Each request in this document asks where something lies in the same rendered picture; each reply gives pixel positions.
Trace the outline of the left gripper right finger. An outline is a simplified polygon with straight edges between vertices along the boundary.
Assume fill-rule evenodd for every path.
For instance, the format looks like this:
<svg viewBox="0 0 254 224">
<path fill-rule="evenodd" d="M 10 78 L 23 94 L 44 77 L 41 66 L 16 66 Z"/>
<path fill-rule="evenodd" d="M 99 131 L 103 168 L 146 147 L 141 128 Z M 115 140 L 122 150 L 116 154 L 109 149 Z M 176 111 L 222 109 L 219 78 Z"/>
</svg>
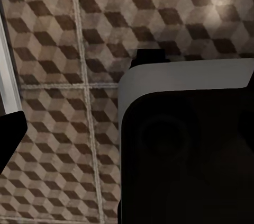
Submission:
<svg viewBox="0 0 254 224">
<path fill-rule="evenodd" d="M 254 113 L 241 111 L 237 130 L 254 153 Z"/>
</svg>

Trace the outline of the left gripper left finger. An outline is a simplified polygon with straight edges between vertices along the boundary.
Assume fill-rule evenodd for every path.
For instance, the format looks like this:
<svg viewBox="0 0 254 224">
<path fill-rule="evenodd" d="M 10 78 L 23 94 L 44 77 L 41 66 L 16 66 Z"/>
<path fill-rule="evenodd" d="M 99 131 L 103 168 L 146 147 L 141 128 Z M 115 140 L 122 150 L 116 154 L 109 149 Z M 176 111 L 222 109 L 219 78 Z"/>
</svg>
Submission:
<svg viewBox="0 0 254 224">
<path fill-rule="evenodd" d="M 28 125 L 23 111 L 0 117 L 0 174 L 27 131 Z"/>
</svg>

